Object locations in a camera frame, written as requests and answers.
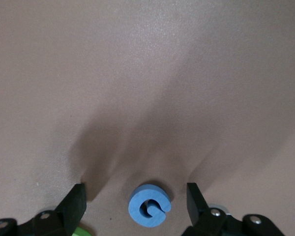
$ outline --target silver screw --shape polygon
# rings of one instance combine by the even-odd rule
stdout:
[[[42,220],[44,220],[44,219],[47,219],[49,216],[50,216],[49,213],[43,213],[43,214],[40,216],[40,218],[41,218]]]
[[[0,229],[5,228],[9,223],[6,221],[0,221]]]
[[[211,214],[214,215],[214,216],[220,216],[221,215],[221,213],[220,213],[220,211],[218,209],[212,209]]]
[[[254,222],[255,224],[257,224],[257,225],[261,224],[261,219],[260,219],[259,217],[257,217],[257,216],[252,215],[252,216],[250,217],[250,220],[251,220],[252,222]]]

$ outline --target screw head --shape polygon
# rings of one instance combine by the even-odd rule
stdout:
[[[250,220],[251,220],[253,223],[257,224],[257,225],[261,224],[261,219],[260,219],[259,217],[255,216],[255,215],[252,215],[252,216],[250,217]]]
[[[218,209],[212,209],[211,214],[214,215],[214,216],[220,216],[221,215],[221,213],[220,213],[220,211]]]
[[[0,221],[0,229],[3,229],[3,228],[5,228],[5,227],[7,227],[8,224],[9,224],[9,223],[6,222],[6,221]]]
[[[44,219],[47,219],[49,216],[50,216],[49,213],[42,213],[40,216],[40,219],[44,220]]]

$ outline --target blue object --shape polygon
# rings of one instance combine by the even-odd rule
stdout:
[[[145,184],[131,194],[128,210],[135,222],[152,228],[165,220],[165,213],[171,208],[171,201],[163,189],[153,184]]]

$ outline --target blue curled object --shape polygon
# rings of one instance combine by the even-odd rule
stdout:
[[[172,209],[171,201],[163,189],[153,184],[136,188],[129,201],[129,214],[139,225],[156,227],[166,218],[166,212]]]

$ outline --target blue foam ring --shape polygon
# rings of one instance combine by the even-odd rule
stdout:
[[[147,213],[141,205],[147,202]],[[163,189],[153,184],[145,184],[136,188],[129,201],[129,214],[139,225],[156,227],[166,218],[166,212],[172,208],[171,201]]]

